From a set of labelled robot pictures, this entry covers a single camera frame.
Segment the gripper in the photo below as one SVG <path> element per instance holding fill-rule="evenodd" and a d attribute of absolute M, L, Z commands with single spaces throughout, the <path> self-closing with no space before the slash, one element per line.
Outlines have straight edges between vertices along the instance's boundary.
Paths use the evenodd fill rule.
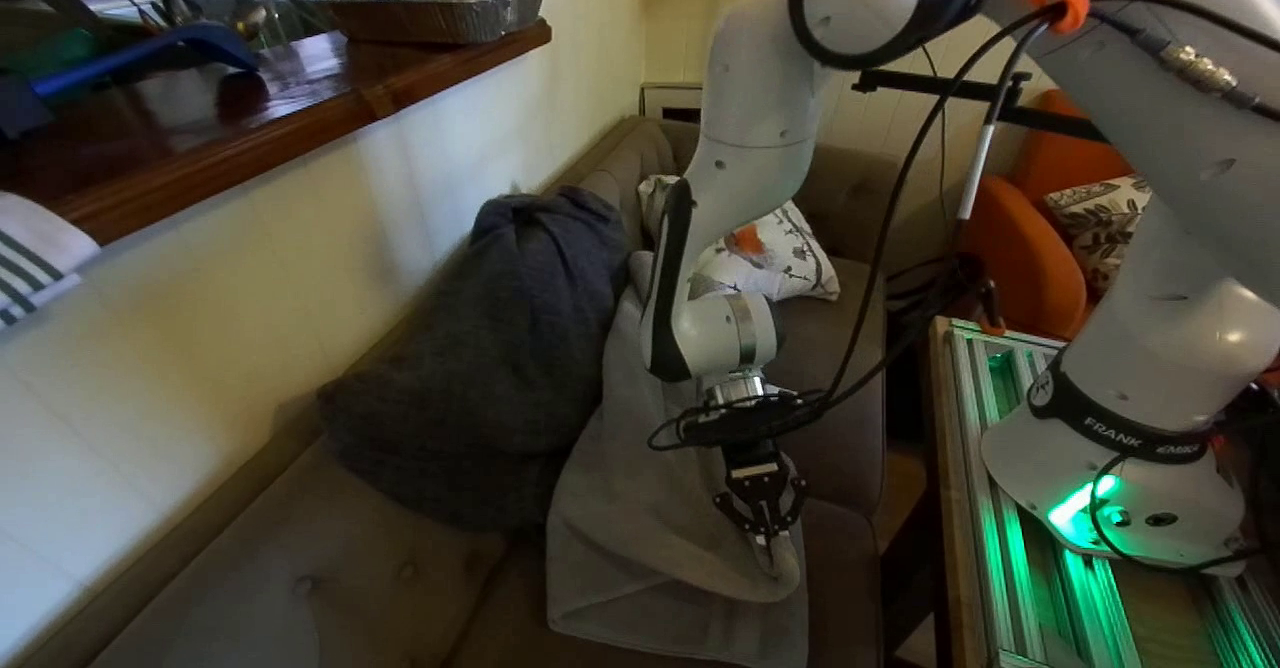
<path fill-rule="evenodd" d="M 714 507 L 748 534 L 756 545 L 773 548 L 790 536 L 806 499 L 806 482 L 792 475 L 776 439 L 731 443 L 723 447 L 724 490 Z"/>

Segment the grey towel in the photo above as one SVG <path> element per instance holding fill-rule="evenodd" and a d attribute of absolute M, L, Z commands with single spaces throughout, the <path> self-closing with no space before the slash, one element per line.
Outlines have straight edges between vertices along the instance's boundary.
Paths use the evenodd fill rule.
<path fill-rule="evenodd" d="M 713 504 L 717 450 L 652 450 L 650 434 L 698 403 L 643 363 L 654 255 L 628 257 L 602 362 L 602 402 L 562 468 L 547 520 L 547 609 L 561 633 L 744 668 L 806 668 L 803 531 L 763 543 Z"/>

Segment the striped white towel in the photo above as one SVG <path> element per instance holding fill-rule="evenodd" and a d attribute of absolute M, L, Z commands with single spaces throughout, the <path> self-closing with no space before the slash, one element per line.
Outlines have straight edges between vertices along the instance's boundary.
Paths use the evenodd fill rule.
<path fill-rule="evenodd" d="M 81 267 L 100 252 L 58 214 L 0 191 L 0 331 L 79 285 Z"/>

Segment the floral white pillow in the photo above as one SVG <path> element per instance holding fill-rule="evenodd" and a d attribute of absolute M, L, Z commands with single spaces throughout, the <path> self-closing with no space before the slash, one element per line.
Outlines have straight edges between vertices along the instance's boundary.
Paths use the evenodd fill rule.
<path fill-rule="evenodd" d="M 792 200 L 709 244 L 687 288 L 690 299 L 758 293 L 772 302 L 800 296 L 836 302 L 840 296 L 831 258 Z"/>

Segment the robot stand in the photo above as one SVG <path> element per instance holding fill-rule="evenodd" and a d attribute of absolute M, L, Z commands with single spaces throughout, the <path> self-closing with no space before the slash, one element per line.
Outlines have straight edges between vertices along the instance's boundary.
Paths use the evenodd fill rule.
<path fill-rule="evenodd" d="M 1174 576 L 1083 557 L 989 480 L 980 435 L 1018 404 L 1052 340 L 984 335 L 937 317 L 928 334 L 937 494 L 955 668 L 1280 668 L 1280 585 Z"/>

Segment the orange clamp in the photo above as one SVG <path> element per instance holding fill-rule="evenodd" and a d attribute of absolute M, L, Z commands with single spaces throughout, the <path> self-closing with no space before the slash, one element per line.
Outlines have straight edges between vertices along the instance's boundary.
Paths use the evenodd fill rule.
<path fill-rule="evenodd" d="M 992 279 L 984 279 L 975 290 L 978 312 L 975 321 L 980 331 L 991 337 L 1004 337 L 1007 331 L 1004 314 L 1000 308 L 998 289 Z"/>

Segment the dark grey blanket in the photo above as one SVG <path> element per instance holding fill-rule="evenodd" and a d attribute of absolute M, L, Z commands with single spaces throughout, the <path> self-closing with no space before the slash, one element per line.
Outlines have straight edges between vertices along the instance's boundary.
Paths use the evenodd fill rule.
<path fill-rule="evenodd" d="M 317 392 L 335 458 L 460 530 L 541 525 L 600 401 L 627 258 L 591 191 L 488 200 L 389 351 Z"/>

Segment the brown sofa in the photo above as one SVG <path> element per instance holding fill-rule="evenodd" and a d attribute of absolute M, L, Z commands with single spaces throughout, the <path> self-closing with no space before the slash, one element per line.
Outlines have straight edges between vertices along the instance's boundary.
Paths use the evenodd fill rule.
<path fill-rule="evenodd" d="M 625 118 L 552 179 L 621 209 L 643 241 L 636 189 L 680 173 L 698 129 Z M 824 383 L 852 328 L 859 285 L 897 159 L 818 145 L 795 202 L 842 284 L 837 303 L 790 299 L 783 386 Z M 879 378 L 818 426 L 783 440 L 812 485 L 803 529 L 809 668 L 882 668 L 872 517 L 884 485 Z M 475 534 L 406 511 L 317 440 L 305 410 L 214 497 L 63 631 L 45 668 L 712 668 L 612 648 L 547 624 L 540 531 Z"/>

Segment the floral cushion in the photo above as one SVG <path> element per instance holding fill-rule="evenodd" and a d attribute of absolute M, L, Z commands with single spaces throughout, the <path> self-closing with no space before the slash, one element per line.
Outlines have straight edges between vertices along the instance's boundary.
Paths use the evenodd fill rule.
<path fill-rule="evenodd" d="M 1092 299 L 1114 285 L 1152 191 L 1138 173 L 1046 195 Z"/>

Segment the foil tray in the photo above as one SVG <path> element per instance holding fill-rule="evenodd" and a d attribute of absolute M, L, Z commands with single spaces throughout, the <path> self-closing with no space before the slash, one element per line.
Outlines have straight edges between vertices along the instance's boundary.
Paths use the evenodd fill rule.
<path fill-rule="evenodd" d="M 352 42 L 479 45 L 534 26 L 544 0 L 297 0 Z"/>

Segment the wooden counter ledge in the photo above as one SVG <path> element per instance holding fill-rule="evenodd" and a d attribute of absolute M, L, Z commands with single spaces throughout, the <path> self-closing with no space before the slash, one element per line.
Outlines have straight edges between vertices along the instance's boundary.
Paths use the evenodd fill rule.
<path fill-rule="evenodd" d="M 260 74 L 189 68 L 92 93 L 0 147 L 0 191 L 111 244 L 550 44 L 547 20 L 497 42 L 310 36 Z"/>

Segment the blue plastic tool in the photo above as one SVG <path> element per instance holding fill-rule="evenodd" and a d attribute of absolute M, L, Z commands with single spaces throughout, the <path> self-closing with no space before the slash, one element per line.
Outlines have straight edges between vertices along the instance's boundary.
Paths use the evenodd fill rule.
<path fill-rule="evenodd" d="M 69 90 L 82 90 L 97 81 L 138 68 L 147 59 L 170 49 L 191 49 L 197 56 L 236 68 L 259 70 L 259 58 L 232 27 L 216 22 L 193 22 L 148 36 L 141 42 L 111 50 L 104 56 L 81 59 L 72 67 L 32 77 L 0 70 L 0 138 L 18 139 L 26 132 L 54 122 L 49 100 Z"/>

